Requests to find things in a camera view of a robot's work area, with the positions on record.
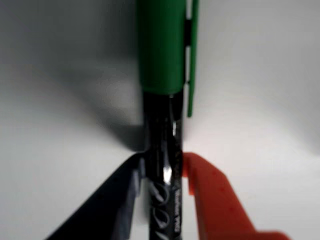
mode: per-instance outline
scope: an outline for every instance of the marker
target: marker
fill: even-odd
[[[182,123],[186,63],[191,117],[196,70],[198,0],[186,19],[186,0],[137,0],[139,75],[146,128],[150,240],[181,240]],[[190,47],[190,59],[186,49]]]

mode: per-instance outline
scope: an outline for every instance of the white background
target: white background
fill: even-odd
[[[141,149],[134,5],[0,1],[0,239],[44,239]],[[319,239],[319,26],[318,0],[200,0],[184,121],[184,150],[226,173],[256,228],[294,240]],[[148,239],[144,194],[134,240]]]

